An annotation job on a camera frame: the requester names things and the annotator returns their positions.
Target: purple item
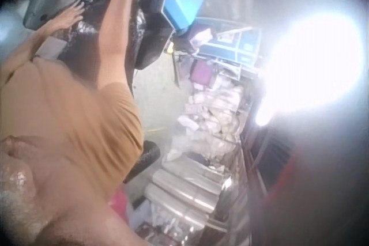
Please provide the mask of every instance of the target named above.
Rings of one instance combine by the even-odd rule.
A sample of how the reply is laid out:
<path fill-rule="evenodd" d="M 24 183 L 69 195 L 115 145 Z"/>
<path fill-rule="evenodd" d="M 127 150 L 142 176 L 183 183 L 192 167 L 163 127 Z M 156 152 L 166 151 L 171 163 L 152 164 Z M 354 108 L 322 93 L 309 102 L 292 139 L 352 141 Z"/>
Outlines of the purple item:
<path fill-rule="evenodd" d="M 213 77 L 214 65 L 207 60 L 198 60 L 191 74 L 191 81 L 208 86 Z"/>

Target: pink object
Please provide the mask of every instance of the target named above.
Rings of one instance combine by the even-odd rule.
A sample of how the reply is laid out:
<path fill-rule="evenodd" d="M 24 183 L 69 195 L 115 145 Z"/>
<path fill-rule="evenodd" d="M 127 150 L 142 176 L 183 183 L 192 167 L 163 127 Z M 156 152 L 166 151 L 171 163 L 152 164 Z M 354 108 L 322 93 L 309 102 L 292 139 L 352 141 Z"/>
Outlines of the pink object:
<path fill-rule="evenodd" d="M 129 223 L 127 216 L 127 196 L 125 194 L 125 186 L 122 184 L 119 186 L 115 195 L 110 199 L 109 206 L 125 221 L 125 223 Z"/>
<path fill-rule="evenodd" d="M 208 86 L 213 77 L 213 63 L 206 60 L 198 60 L 191 74 L 191 81 L 203 86 Z"/>

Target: tan t-shirt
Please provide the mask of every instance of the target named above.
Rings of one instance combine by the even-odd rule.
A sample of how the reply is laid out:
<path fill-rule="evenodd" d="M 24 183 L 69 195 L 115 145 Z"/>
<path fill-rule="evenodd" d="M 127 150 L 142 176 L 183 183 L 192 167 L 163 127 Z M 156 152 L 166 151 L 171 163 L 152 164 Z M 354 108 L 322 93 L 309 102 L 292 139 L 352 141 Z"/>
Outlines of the tan t-shirt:
<path fill-rule="evenodd" d="M 1 89 L 1 138 L 71 143 L 65 154 L 106 200 L 142 153 L 138 111 L 127 85 L 89 89 L 58 61 L 35 58 Z"/>

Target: man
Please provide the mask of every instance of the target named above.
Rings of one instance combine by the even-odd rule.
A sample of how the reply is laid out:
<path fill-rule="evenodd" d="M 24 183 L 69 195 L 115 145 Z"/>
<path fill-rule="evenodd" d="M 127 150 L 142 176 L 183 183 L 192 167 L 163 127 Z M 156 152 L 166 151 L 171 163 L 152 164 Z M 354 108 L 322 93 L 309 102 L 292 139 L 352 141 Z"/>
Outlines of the man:
<path fill-rule="evenodd" d="M 99 34 L 98 90 L 33 58 L 82 19 L 74 5 L 1 66 L 2 223 L 22 245 L 145 245 L 107 206 L 142 152 L 125 74 L 131 0 L 111 0 Z"/>

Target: forearm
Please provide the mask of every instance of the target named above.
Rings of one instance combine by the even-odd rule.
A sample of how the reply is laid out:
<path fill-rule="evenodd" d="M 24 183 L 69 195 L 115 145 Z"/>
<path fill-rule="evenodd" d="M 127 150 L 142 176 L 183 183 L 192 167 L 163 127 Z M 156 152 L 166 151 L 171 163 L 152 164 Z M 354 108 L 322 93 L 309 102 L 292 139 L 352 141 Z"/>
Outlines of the forearm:
<path fill-rule="evenodd" d="M 48 23 L 38 29 L 30 38 L 21 43 L 1 65 L 1 86 L 22 65 L 30 61 L 43 42 L 52 34 Z"/>
<path fill-rule="evenodd" d="M 125 56 L 129 39 L 132 0 L 111 0 L 99 34 L 99 89 L 113 83 L 127 84 Z"/>

